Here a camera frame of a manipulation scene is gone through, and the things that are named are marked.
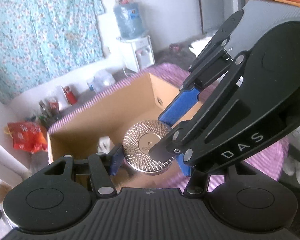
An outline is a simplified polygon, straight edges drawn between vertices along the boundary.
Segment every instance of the metal disc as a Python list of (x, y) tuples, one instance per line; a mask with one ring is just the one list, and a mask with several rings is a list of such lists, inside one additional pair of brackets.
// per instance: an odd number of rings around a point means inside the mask
[(101, 187), (100, 189), (98, 189), (98, 192), (99, 192), (101, 195), (109, 195), (109, 194), (111, 194), (112, 192), (114, 192), (114, 189), (111, 188), (111, 187)]
[(172, 163), (173, 158), (157, 162), (149, 157), (149, 150), (170, 130), (171, 127), (158, 120), (142, 121), (132, 126), (122, 143), (125, 158), (131, 167), (145, 173), (164, 171)]
[(192, 149), (188, 149), (186, 152), (185, 152), (185, 155), (183, 156), (183, 160), (185, 162), (189, 161), (192, 157), (192, 154), (193, 154), (193, 150)]
[(239, 57), (237, 57), (237, 59), (235, 60), (235, 64), (236, 65), (240, 65), (242, 63), (242, 61), (244, 60), (244, 55), (240, 55)]

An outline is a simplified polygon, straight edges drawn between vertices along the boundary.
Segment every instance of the black ridged grip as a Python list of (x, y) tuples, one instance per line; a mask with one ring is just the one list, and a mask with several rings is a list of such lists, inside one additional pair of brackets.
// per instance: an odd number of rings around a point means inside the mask
[(216, 220), (199, 199), (178, 189), (124, 188), (113, 198), (100, 199), (77, 225), (58, 233), (33, 235), (13, 230), (4, 240), (297, 240), (283, 229), (250, 234)]

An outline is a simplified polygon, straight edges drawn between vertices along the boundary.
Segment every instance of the blue gripper pad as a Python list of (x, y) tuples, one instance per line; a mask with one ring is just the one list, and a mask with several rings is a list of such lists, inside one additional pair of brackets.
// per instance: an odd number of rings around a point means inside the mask
[(111, 156), (111, 165), (110, 165), (110, 174), (109, 175), (116, 175), (122, 162), (124, 159), (123, 154), (123, 146), (122, 144), (116, 145), (110, 152), (109, 156)]
[(190, 177), (193, 168), (191, 168), (191, 167), (189, 167), (189, 166), (187, 166), (187, 165), (184, 164), (184, 162), (183, 162), (183, 156), (184, 156), (184, 154), (181, 153), (180, 155), (178, 155), (178, 156), (176, 157), (176, 160), (177, 160), (177, 162), (178, 162), (178, 164), (179, 164), (179, 167), (180, 167), (180, 169), (181, 169), (183, 175), (185, 175), (185, 176), (187, 176), (187, 177)]
[(158, 120), (173, 126), (198, 102), (199, 94), (200, 91), (197, 88), (182, 91), (159, 116)]

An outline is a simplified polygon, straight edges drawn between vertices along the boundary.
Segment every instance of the plastic bottle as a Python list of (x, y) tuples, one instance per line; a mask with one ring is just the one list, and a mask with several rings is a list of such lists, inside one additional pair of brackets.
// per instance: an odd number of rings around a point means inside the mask
[(113, 76), (106, 70), (101, 69), (95, 73), (93, 81), (89, 86), (98, 93), (104, 90), (106, 87), (112, 86), (115, 83)]
[(145, 33), (138, 3), (120, 4), (117, 2), (114, 6), (114, 14), (122, 39), (136, 39)]

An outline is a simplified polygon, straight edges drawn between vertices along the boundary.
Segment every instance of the engraved metal medallion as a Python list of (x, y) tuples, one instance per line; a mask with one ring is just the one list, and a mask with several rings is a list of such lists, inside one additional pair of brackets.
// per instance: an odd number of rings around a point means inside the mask
[(170, 130), (171, 127), (158, 120), (142, 121), (132, 126), (123, 139), (124, 155), (131, 167), (145, 173), (162, 172), (168, 168), (173, 158), (157, 162), (149, 157), (149, 150)]

